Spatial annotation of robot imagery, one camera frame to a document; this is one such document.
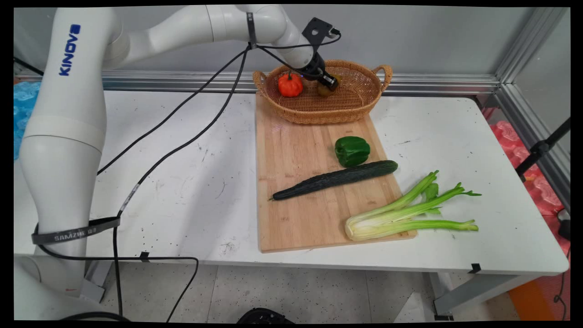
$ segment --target black cable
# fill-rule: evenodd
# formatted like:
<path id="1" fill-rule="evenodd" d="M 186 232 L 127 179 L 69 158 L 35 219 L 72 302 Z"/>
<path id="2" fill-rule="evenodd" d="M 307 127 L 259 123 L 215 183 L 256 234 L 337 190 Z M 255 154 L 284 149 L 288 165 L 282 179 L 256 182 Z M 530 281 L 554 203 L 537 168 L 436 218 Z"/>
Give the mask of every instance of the black cable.
<path id="1" fill-rule="evenodd" d="M 117 217 L 118 218 L 121 217 L 121 214 L 123 213 L 123 211 L 125 209 L 125 206 L 130 201 L 130 199 L 133 197 L 133 195 L 137 191 L 139 185 L 155 170 L 155 168 L 157 168 L 165 159 L 167 159 L 168 157 L 170 157 L 172 154 L 178 152 L 179 150 L 183 149 L 184 147 L 188 146 L 189 144 L 191 144 L 195 140 L 197 140 L 212 125 L 214 125 L 214 123 L 219 119 L 219 117 L 221 116 L 221 114 L 223 114 L 225 108 L 227 107 L 229 101 L 231 100 L 231 97 L 233 96 L 233 93 L 235 92 L 235 88 L 237 87 L 237 84 L 239 83 L 239 80 L 241 78 L 241 74 L 243 73 L 243 68 L 244 68 L 244 65 L 245 65 L 245 59 L 247 58 L 247 51 L 249 51 L 250 49 L 251 49 L 251 47 L 250 46 L 247 46 L 247 48 L 243 51 L 243 58 L 241 60 L 241 67 L 239 68 L 239 73 L 237 74 L 237 78 L 235 79 L 235 83 L 233 85 L 233 88 L 231 89 L 231 92 L 229 93 L 229 95 L 227 97 L 227 100 L 225 101 L 223 107 L 220 109 L 220 111 L 217 113 L 217 115 L 214 117 L 214 119 L 199 134 L 197 134 L 194 138 L 190 139 L 186 143 L 180 145 L 179 147 L 173 149 L 172 151 L 170 151 L 169 153 L 167 153 L 166 155 L 164 155 L 160 160 L 158 160 L 148 170 L 148 172 L 146 172 L 146 174 L 137 183 L 136 187 L 134 187 L 134 189 L 132 189 L 132 191 L 131 191 L 130 195 L 128 196 L 128 198 L 124 201 L 124 204 L 122 205 L 120 211 L 117 214 Z M 118 264 L 119 263 L 119 260 L 143 260 L 143 259 L 140 258 L 140 257 L 120 257 L 120 256 L 118 256 L 118 254 L 117 254 L 117 227 L 115 227 L 114 230 L 113 230 L 113 249 L 114 249 L 114 256 L 113 257 L 76 257 L 76 256 L 65 256 L 65 255 L 61 255 L 61 254 L 58 254 L 58 253 L 54 253 L 54 252 L 48 250 L 43 245 L 38 245 L 38 247 L 42 251 L 44 251 L 45 253 L 49 254 L 50 256 L 54 256 L 54 257 L 57 257 L 59 259 L 64 259 L 64 260 L 94 260 L 94 261 L 105 261 L 105 260 L 112 260 L 113 259 L 114 260 L 114 263 L 115 263 L 115 275 L 116 275 L 116 279 L 117 279 L 116 288 L 117 288 L 117 295 L 118 295 L 118 308 L 119 308 L 120 316 L 122 315 L 122 313 L 123 313 L 123 306 L 122 306 L 122 299 L 121 299 L 120 271 L 119 271 L 119 266 L 118 266 L 119 265 Z M 168 316 L 168 319 L 166 320 L 166 322 L 169 322 L 170 321 L 170 319 L 172 318 L 172 314 L 174 314 L 174 311 L 176 310 L 176 307 L 178 306 L 178 303 L 182 299 L 182 296 L 186 293 L 186 290 L 188 290 L 188 287 L 190 286 L 190 284 L 194 280 L 194 277 L 196 276 L 196 273 L 198 272 L 198 259 L 195 258 L 195 257 L 148 257 L 148 260 L 184 260 L 184 259 L 192 259 L 192 260 L 195 260 L 196 261 L 195 272 L 192 275 L 192 278 L 188 282 L 187 286 L 182 291 L 182 294 L 180 294 L 180 297 L 178 298 L 178 300 L 174 304 L 174 307 L 172 308 L 172 311 L 170 312 L 170 315 Z"/>
<path id="2" fill-rule="evenodd" d="M 12 58 L 14 58 L 14 62 L 15 62 L 15 63 L 17 63 L 17 64 L 19 64 L 19 65 L 22 65 L 22 66 L 24 66 L 24 67 L 26 67 L 26 68 L 28 68 L 29 70 L 31 70 L 31 71 L 33 71 L 33 72 L 35 72 L 36 74 L 39 74 L 40 76 L 43 76 L 43 75 L 44 75 L 44 72 L 43 72 L 43 71 L 41 71 L 40 69 L 38 69 L 38 68 L 36 68 L 36 67 L 34 67 L 34 66 L 30 65 L 30 64 L 29 64 L 29 63 L 27 63 L 26 61 L 23 61 L 23 60 L 21 60 L 21 59 L 19 59 L 19 58 L 16 58 L 16 57 L 14 57 L 14 56 L 13 56 Z"/>
<path id="3" fill-rule="evenodd" d="M 303 73 L 298 71 L 297 69 L 291 67 L 288 63 L 284 62 L 283 60 L 281 60 L 278 56 L 272 54 L 270 51 L 268 51 L 267 49 L 291 49 L 291 48 L 300 48 L 300 47 L 310 47 L 310 46 L 324 46 L 326 44 L 332 44 L 334 42 L 337 42 L 338 40 L 340 40 L 340 38 L 342 37 L 342 34 L 340 33 L 340 31 L 338 31 L 338 37 L 335 38 L 332 41 L 329 42 L 324 42 L 324 43 L 319 43 L 319 44 L 298 44 L 297 46 L 287 46 L 287 47 L 271 47 L 271 46 L 257 46 L 259 49 L 263 50 L 264 52 L 266 52 L 268 55 L 270 55 L 271 57 L 275 58 L 277 61 L 279 61 L 280 63 L 282 63 L 283 65 L 287 66 L 288 68 L 294 70 L 295 72 L 302 74 L 302 76 L 307 76 L 309 78 L 314 78 L 317 79 L 322 75 L 313 75 L 313 74 L 307 74 L 307 73 Z"/>
<path id="4" fill-rule="evenodd" d="M 318 44 L 298 44 L 297 46 L 287 46 L 287 47 L 272 47 L 272 46 L 257 46 L 258 48 L 265 48 L 265 49 L 292 49 L 292 48 L 300 48 L 300 47 L 313 47 L 313 46 L 325 46 L 327 44 L 332 44 L 342 37 L 340 31 L 338 31 L 338 37 L 332 41 L 318 43 Z"/>
<path id="5" fill-rule="evenodd" d="M 84 320 L 84 319 L 112 319 L 115 321 L 125 321 L 129 320 L 121 315 L 111 312 L 85 312 L 76 315 L 64 317 L 61 320 Z"/>
<path id="6" fill-rule="evenodd" d="M 237 87 L 237 84 L 239 83 L 239 79 L 241 78 L 241 73 L 243 73 L 243 67 L 245 65 L 245 59 L 247 57 L 247 51 L 249 51 L 251 49 L 251 46 L 247 46 L 247 49 L 245 49 L 245 51 L 243 52 L 243 59 L 241 60 L 241 67 L 239 68 L 239 73 L 237 74 L 237 78 L 235 79 L 235 83 L 233 84 L 233 87 L 231 88 L 231 91 L 229 92 L 229 96 L 227 97 L 227 100 L 225 100 L 223 107 L 220 109 L 220 111 L 217 113 L 217 115 L 213 118 L 213 120 L 201 131 L 199 132 L 199 134 L 197 134 L 194 138 L 190 139 L 189 141 L 185 142 L 184 144 L 176 147 L 175 149 L 173 149 L 171 152 L 167 153 L 166 155 L 164 155 L 162 158 L 160 158 L 147 172 L 146 174 L 144 174 L 142 176 L 142 178 L 140 179 L 140 181 L 138 181 L 136 187 L 139 187 L 140 184 L 142 184 L 144 182 L 144 180 L 146 180 L 146 178 L 150 175 L 150 173 L 152 173 L 152 171 L 154 171 L 158 165 L 160 165 L 162 162 L 164 162 L 164 160 L 166 160 L 168 157 L 170 157 L 172 154 L 176 153 L 177 151 L 179 151 L 180 149 L 183 149 L 184 147 L 188 146 L 189 144 L 193 143 L 195 140 L 197 140 L 203 133 L 206 132 L 206 130 L 208 130 L 215 122 L 217 122 L 217 120 L 219 119 L 219 117 L 221 116 L 221 114 L 223 114 L 224 109 L 227 107 L 229 101 L 231 100 L 231 97 L 233 96 L 233 93 L 235 92 L 235 88 Z M 136 192 L 136 188 L 134 188 L 134 190 L 132 190 L 132 193 L 128 196 L 128 199 L 126 199 L 126 201 L 124 202 L 124 204 L 127 204 L 127 202 L 129 202 L 129 200 L 131 199 L 131 197 L 133 197 L 134 193 Z M 118 212 L 117 216 L 121 216 L 121 213 L 124 211 L 124 207 L 122 206 L 122 208 L 120 209 L 120 211 Z"/>
<path id="7" fill-rule="evenodd" d="M 117 309 L 120 316 L 124 315 L 124 308 L 121 306 L 121 279 L 120 279 L 120 260 L 117 255 L 117 227 L 113 227 L 113 258 L 115 267 L 115 287 L 117 289 Z"/>
<path id="8" fill-rule="evenodd" d="M 67 255 L 62 255 L 62 254 L 55 253 L 52 250 L 47 249 L 44 245 L 38 245 L 38 248 L 40 248 L 43 252 L 47 253 L 48 255 L 50 255 L 52 257 L 56 257 L 56 258 L 61 259 L 61 260 L 73 260 L 73 261 L 111 261 L 111 260 L 117 259 L 117 260 L 120 260 L 120 261 L 143 261 L 143 258 L 141 258 L 141 257 L 135 257 L 135 256 L 129 256 L 129 257 L 128 256 L 118 256 L 118 257 L 111 257 L 111 256 L 97 256 L 97 257 L 67 256 Z M 172 317 L 172 314 L 174 313 L 174 310 L 178 306 L 178 303 L 180 303 L 180 300 L 182 299 L 182 296 L 188 290 L 188 287 L 190 287 L 190 284 L 192 283 L 192 281 L 194 280 L 194 277 L 196 277 L 196 274 L 198 273 L 198 259 L 196 257 L 191 257 L 191 256 L 149 256 L 147 259 L 150 260 L 150 261 L 156 261 L 156 260 L 193 260 L 196 263 L 196 266 L 194 268 L 194 274 L 192 275 L 192 277 L 190 278 L 190 281 L 188 282 L 188 284 L 186 285 L 186 287 L 182 291 L 182 294 L 180 294 L 180 297 L 178 298 L 178 300 L 174 304 L 174 307 L 172 308 L 172 312 L 170 313 L 170 316 L 168 316 L 168 319 L 166 320 L 166 322 L 168 322 L 168 321 L 170 321 L 170 318 Z"/>
<path id="9" fill-rule="evenodd" d="M 121 153 L 119 153 L 114 159 L 112 159 L 108 164 L 106 164 L 103 168 L 101 168 L 99 171 L 97 171 L 97 175 L 100 175 L 103 171 L 107 170 L 107 168 L 109 168 L 115 161 L 117 161 L 120 157 L 122 157 L 128 150 L 130 150 L 135 144 L 137 144 L 140 140 L 146 138 L 150 133 L 154 132 L 156 129 L 158 129 L 159 127 L 162 126 L 162 124 L 166 123 L 167 120 L 170 119 L 170 117 L 172 117 L 172 115 L 174 115 L 174 113 L 176 113 L 184 104 L 186 104 L 189 100 L 192 99 L 192 97 L 196 96 L 200 91 L 202 91 L 203 89 L 205 89 L 214 79 L 215 77 L 217 77 L 222 71 L 224 71 L 225 68 L 227 68 L 229 65 L 231 65 L 237 58 L 239 58 L 241 55 L 243 55 L 245 51 L 240 52 L 238 55 L 236 55 L 233 59 L 231 59 L 225 66 L 223 66 L 220 70 L 218 70 L 208 81 L 206 81 L 205 84 L 203 84 L 195 93 L 191 94 L 188 98 L 184 99 L 184 101 L 182 103 L 180 103 L 168 116 L 166 116 L 166 118 L 164 120 L 162 120 L 160 123 L 158 123 L 158 125 L 156 125 L 155 127 L 153 127 L 150 131 L 146 132 L 145 134 L 143 134 L 141 137 L 139 137 L 138 139 L 134 140 L 134 142 L 132 142 L 129 146 L 127 146 Z"/>
<path id="10" fill-rule="evenodd" d="M 319 78 L 319 75 L 311 75 L 311 74 L 305 74 L 302 73 L 298 70 L 296 70 L 295 68 L 291 67 L 290 65 L 288 65 L 286 62 L 282 61 L 281 59 L 279 59 L 279 57 L 273 55 L 271 52 L 267 51 L 266 49 L 291 49 L 291 48 L 300 48 L 300 47 L 312 47 L 312 46 L 324 46 L 326 44 L 332 44 L 334 42 L 337 42 L 338 40 L 340 40 L 340 38 L 342 37 L 342 34 L 340 33 L 340 31 L 338 31 L 338 37 L 335 38 L 332 41 L 329 42 L 324 42 L 324 43 L 320 43 L 320 44 L 298 44 L 296 46 L 287 46 L 287 47 L 272 47 L 272 46 L 257 46 L 258 48 L 260 48 L 261 50 L 265 51 L 266 53 L 268 53 L 271 57 L 277 59 L 279 62 L 281 62 L 283 65 L 293 69 L 294 71 L 304 75 L 304 76 L 309 76 L 312 78 Z M 193 93 L 191 96 L 189 96 L 188 98 L 186 98 L 181 104 L 178 105 L 178 107 L 176 107 L 164 120 L 162 120 L 162 122 L 158 123 L 158 125 L 156 125 L 155 127 L 153 127 L 150 131 L 146 132 L 145 134 L 143 134 L 141 137 L 139 137 L 138 139 L 134 140 L 134 142 L 132 142 L 129 146 L 127 146 L 121 153 L 119 153 L 114 159 L 112 159 L 108 164 L 106 164 L 103 168 L 101 168 L 99 171 L 97 171 L 97 175 L 100 175 L 101 173 L 103 173 L 105 170 L 107 170 L 107 168 L 109 168 L 115 161 L 117 161 L 120 157 L 122 157 L 128 150 L 130 150 L 135 144 L 137 144 L 140 140 L 146 138 L 149 134 L 151 134 L 152 132 L 154 132 L 156 129 L 158 129 L 159 127 L 162 126 L 162 124 L 164 124 L 170 117 L 172 117 L 172 115 L 174 115 L 174 113 L 176 113 L 176 111 L 178 111 L 178 109 L 180 109 L 180 107 L 182 107 L 184 104 L 186 104 L 186 102 L 188 102 L 189 100 L 192 99 L 192 97 L 196 96 L 200 91 L 202 91 L 205 87 L 208 86 L 208 84 L 213 81 L 215 79 L 215 77 L 218 76 L 218 74 L 220 74 L 225 68 L 227 68 L 231 63 L 233 63 L 237 58 L 239 58 L 239 56 L 241 56 L 243 54 L 243 51 L 240 52 L 237 56 L 235 56 L 232 60 L 230 60 L 225 66 L 223 66 L 223 68 L 221 68 L 218 72 L 216 72 L 211 78 L 210 80 L 207 81 L 207 83 L 205 83 L 203 86 L 201 86 L 195 93 Z"/>
<path id="11" fill-rule="evenodd" d="M 567 260 L 569 259 L 569 255 L 571 255 L 571 246 L 569 246 L 569 250 L 567 251 Z M 561 295 L 563 294 L 563 287 L 565 285 L 565 272 L 563 272 L 563 274 L 561 275 L 561 290 L 559 291 L 559 294 L 555 295 L 553 298 L 553 303 L 557 303 L 560 301 L 561 304 L 563 304 L 563 318 L 561 319 L 561 321 L 565 321 L 565 318 L 567 317 L 567 305 L 565 304 L 565 301 L 563 301 L 563 299 L 561 298 Z"/>
<path id="12" fill-rule="evenodd" d="M 322 44 L 330 44 L 333 42 L 336 42 L 340 39 L 340 34 L 339 37 L 331 42 L 328 43 L 322 43 Z M 302 45 L 298 45 L 298 46 L 291 46 L 291 47 L 276 47 L 276 48 L 297 48 L 297 47 L 306 47 L 306 46 L 313 46 L 311 44 L 302 44 Z M 219 119 L 219 117 L 223 114 L 225 108 L 227 107 L 229 101 L 231 100 L 231 97 L 233 96 L 233 93 L 235 92 L 235 88 L 237 87 L 239 80 L 241 78 L 241 74 L 243 73 L 243 68 L 245 65 L 245 59 L 247 58 L 247 52 L 251 49 L 251 46 L 247 46 L 247 48 L 242 52 L 239 53 L 239 55 L 235 56 L 229 63 L 227 63 L 223 68 L 221 68 L 221 70 L 219 70 L 216 74 L 214 74 L 210 80 L 207 81 L 207 83 L 205 83 L 201 88 L 199 88 L 199 90 L 197 90 L 193 95 L 191 95 L 189 98 L 185 99 L 180 105 L 178 105 L 178 107 L 176 109 L 174 109 L 170 115 L 168 115 L 161 123 L 159 123 L 157 126 L 155 126 L 153 129 L 151 129 L 150 131 L 148 131 L 146 134 L 142 135 L 140 138 L 138 138 L 136 141 L 134 141 L 129 147 L 127 147 L 125 150 L 123 150 L 118 156 L 116 156 L 110 163 L 108 163 L 105 167 L 103 167 L 101 170 L 98 171 L 97 175 L 99 175 L 101 172 L 103 172 L 105 169 L 107 169 L 111 164 L 113 164 L 117 159 L 119 159 L 124 153 L 126 153 L 127 150 L 129 150 L 131 147 L 133 147 L 137 142 L 139 142 L 141 139 L 145 138 L 146 136 L 148 136 L 150 133 L 152 133 L 154 130 L 156 130 L 157 128 L 159 128 L 162 124 L 164 124 L 178 109 L 180 109 L 180 107 L 182 107 L 187 101 L 189 101 L 190 99 L 192 99 L 195 95 L 197 95 L 202 89 L 204 89 L 215 77 L 218 76 L 219 73 L 222 72 L 222 70 L 224 70 L 227 66 L 229 66 L 233 61 L 235 61 L 241 54 L 243 55 L 243 59 L 241 60 L 241 67 L 239 68 L 239 72 L 237 74 L 237 78 L 235 79 L 235 83 L 233 84 L 233 87 L 223 105 L 223 107 L 220 109 L 220 111 L 217 113 L 217 115 L 214 117 L 214 119 L 199 133 L 197 134 L 194 138 L 190 139 L 189 141 L 185 142 L 184 144 L 180 145 L 179 147 L 173 149 L 172 151 L 170 151 L 169 153 L 167 153 L 166 155 L 164 155 L 161 159 L 159 159 L 143 176 L 142 178 L 138 181 L 137 185 L 132 189 L 132 191 L 130 192 L 129 196 L 127 197 L 127 199 L 124 201 L 122 207 L 120 208 L 117 217 L 121 218 L 121 214 L 124 212 L 124 209 L 126 207 L 126 205 L 129 203 L 129 201 L 131 200 L 131 198 L 133 197 L 133 195 L 135 194 L 135 192 L 137 191 L 137 189 L 139 188 L 139 186 L 144 182 L 144 180 L 146 180 L 146 178 L 162 163 L 164 162 L 164 160 L 166 160 L 168 157 L 170 157 L 171 155 L 173 155 L 174 153 L 180 151 L 181 149 L 185 148 L 186 146 L 188 146 L 189 144 L 193 143 L 194 141 L 196 141 L 202 134 L 204 134 L 212 125 L 214 125 L 215 122 L 217 122 L 217 120 Z M 263 51 L 265 51 L 266 53 L 270 54 L 271 56 L 273 56 L 274 58 L 276 58 L 278 61 L 280 61 L 281 63 L 285 64 L 286 66 L 288 66 L 289 68 L 295 70 L 294 68 L 292 68 L 291 66 L 289 66 L 287 63 L 283 62 L 282 60 L 280 60 L 278 57 L 274 56 L 272 53 L 270 53 L 269 51 L 265 50 L 265 49 L 261 49 Z M 120 283 L 120 268 L 119 268 L 119 261 L 120 260 L 143 260 L 140 257 L 120 257 L 118 255 L 117 252 L 117 227 L 115 227 L 113 229 L 113 250 L 114 250 L 114 256 L 113 257 L 76 257 L 76 256 L 65 256 L 65 255 L 61 255 L 58 253 L 54 253 L 50 250 L 48 250 L 46 247 L 44 247 L 43 245 L 38 245 L 39 248 L 44 251 L 45 253 L 47 253 L 50 256 L 53 257 L 57 257 L 59 259 L 64 259 L 64 260 L 94 260 L 94 261 L 104 261 L 104 260 L 114 260 L 115 263 L 115 276 L 116 276 L 116 288 L 117 288 L 117 297 L 118 297 L 118 309 L 119 309 L 119 316 L 122 317 L 123 314 L 123 306 L 122 306 L 122 297 L 121 297 L 121 283 Z M 172 314 L 174 314 L 174 311 L 176 310 L 176 307 L 178 306 L 178 303 L 180 303 L 180 300 L 182 299 L 182 296 L 184 296 L 184 294 L 186 293 L 186 290 L 188 290 L 188 287 L 190 286 L 190 284 L 192 283 L 192 281 L 194 280 L 194 277 L 196 276 L 197 272 L 198 272 L 198 259 L 196 257 L 148 257 L 149 260 L 184 260 L 184 259 L 192 259 L 196 261 L 196 268 L 195 268 L 195 272 L 192 275 L 191 279 L 188 281 L 187 286 L 184 288 L 184 290 L 182 291 L 182 294 L 180 294 L 180 296 L 178 297 L 178 300 L 176 301 L 176 303 L 174 304 L 174 307 L 172 308 L 172 311 L 170 312 L 170 315 L 168 316 L 168 319 L 166 320 L 166 322 L 169 322 L 170 319 L 172 318 Z M 88 313 L 82 313 L 81 315 L 89 315 L 91 312 Z"/>
<path id="13" fill-rule="evenodd" d="M 271 52 L 269 52 L 267 49 L 263 49 L 263 48 L 262 48 L 262 47 L 260 47 L 260 46 L 257 46 L 257 48 L 259 48 L 259 49 L 261 49 L 261 50 L 265 51 L 265 52 L 266 52 L 266 53 L 268 53 L 268 54 L 269 54 L 271 57 L 273 57 L 273 58 L 277 59 L 277 61 L 279 61 L 279 62 L 280 62 L 280 63 L 282 63 L 283 65 L 287 66 L 288 68 L 290 68 L 290 69 L 292 69 L 292 70 L 294 70 L 294 71 L 298 72 L 299 74 L 302 74 L 302 76 L 307 76 L 307 77 L 314 78 L 314 79 L 317 79 L 317 78 L 319 78 L 320 76 L 322 76 L 322 75 L 314 75 L 314 74 L 307 74 L 307 73 L 300 72 L 300 71 L 298 71 L 297 69 L 295 69 L 295 68 L 291 67 L 291 66 L 290 66 L 288 63 L 286 63 L 286 62 L 284 62 L 283 60 L 279 59 L 279 57 L 278 57 L 278 56 L 276 56 L 276 55 L 272 54 L 272 53 L 271 53 Z"/>

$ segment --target gray wall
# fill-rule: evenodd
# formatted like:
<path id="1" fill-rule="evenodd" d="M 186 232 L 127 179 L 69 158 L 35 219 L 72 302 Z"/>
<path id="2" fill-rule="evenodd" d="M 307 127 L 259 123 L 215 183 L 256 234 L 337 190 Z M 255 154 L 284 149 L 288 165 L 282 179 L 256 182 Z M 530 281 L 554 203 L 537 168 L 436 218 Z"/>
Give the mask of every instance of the gray wall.
<path id="1" fill-rule="evenodd" d="M 303 29 L 312 18 L 342 32 L 323 46 L 324 59 L 357 61 L 368 67 L 392 65 L 396 73 L 493 74 L 528 19 L 531 8 L 384 5 L 283 5 Z M 182 6 L 118 7 L 127 30 L 160 23 Z M 14 53 L 44 68 L 55 8 L 16 8 Z M 214 71 L 244 49 L 240 41 L 189 46 L 123 70 Z M 261 50 L 248 56 L 246 71 L 270 71 L 279 63 Z"/>
<path id="2" fill-rule="evenodd" d="M 517 75 L 520 88 L 549 133 L 571 116 L 571 10 Z M 571 152 L 571 134 L 559 141 Z"/>

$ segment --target basket handle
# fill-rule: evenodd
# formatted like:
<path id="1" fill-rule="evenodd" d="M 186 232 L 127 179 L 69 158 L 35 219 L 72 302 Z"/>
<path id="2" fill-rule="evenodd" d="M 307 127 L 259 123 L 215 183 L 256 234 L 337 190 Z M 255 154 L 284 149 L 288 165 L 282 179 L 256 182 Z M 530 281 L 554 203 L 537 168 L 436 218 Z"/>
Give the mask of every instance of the basket handle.
<path id="1" fill-rule="evenodd" d="M 389 83 L 391 83 L 391 79 L 393 78 L 393 69 L 389 65 L 380 65 L 373 70 L 373 73 L 376 74 L 381 69 L 385 71 L 385 82 L 383 82 L 381 86 L 381 92 L 383 92 L 387 86 L 389 86 Z"/>
<path id="2" fill-rule="evenodd" d="M 257 90 L 259 90 L 264 96 L 267 97 L 267 94 L 265 93 L 265 81 L 267 81 L 267 76 L 265 76 L 263 72 L 261 71 L 253 72 L 253 82 L 255 82 Z"/>

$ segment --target cucumber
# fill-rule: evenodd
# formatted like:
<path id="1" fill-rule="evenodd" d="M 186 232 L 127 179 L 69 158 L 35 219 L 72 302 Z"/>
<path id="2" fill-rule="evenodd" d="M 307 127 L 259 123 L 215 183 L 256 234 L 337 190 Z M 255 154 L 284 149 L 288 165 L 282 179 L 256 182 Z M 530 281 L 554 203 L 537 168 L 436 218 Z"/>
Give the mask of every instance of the cucumber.
<path id="1" fill-rule="evenodd" d="M 397 163 L 392 160 L 379 160 L 378 162 L 358 165 L 340 171 L 325 173 L 311 177 L 297 185 L 278 191 L 273 194 L 272 200 L 284 200 L 295 196 L 309 194 L 314 191 L 340 186 L 341 184 L 353 183 L 371 179 L 377 176 L 389 175 L 397 170 Z"/>

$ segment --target wooden cutting board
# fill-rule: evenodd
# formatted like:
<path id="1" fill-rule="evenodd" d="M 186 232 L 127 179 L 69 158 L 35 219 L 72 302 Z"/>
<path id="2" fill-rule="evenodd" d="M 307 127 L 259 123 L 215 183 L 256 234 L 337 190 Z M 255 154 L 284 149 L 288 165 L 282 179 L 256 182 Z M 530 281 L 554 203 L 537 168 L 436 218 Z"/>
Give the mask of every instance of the wooden cutting board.
<path id="1" fill-rule="evenodd" d="M 307 178 L 343 169 L 334 154 L 338 138 L 355 135 L 370 144 L 366 163 L 387 159 L 370 117 L 325 125 L 295 124 L 279 117 L 256 95 L 257 203 L 262 253 L 355 243 L 344 223 L 352 215 L 389 204 L 401 196 L 395 177 L 376 177 L 281 201 L 269 201 L 280 190 Z M 365 242 L 409 239 L 417 231 Z"/>

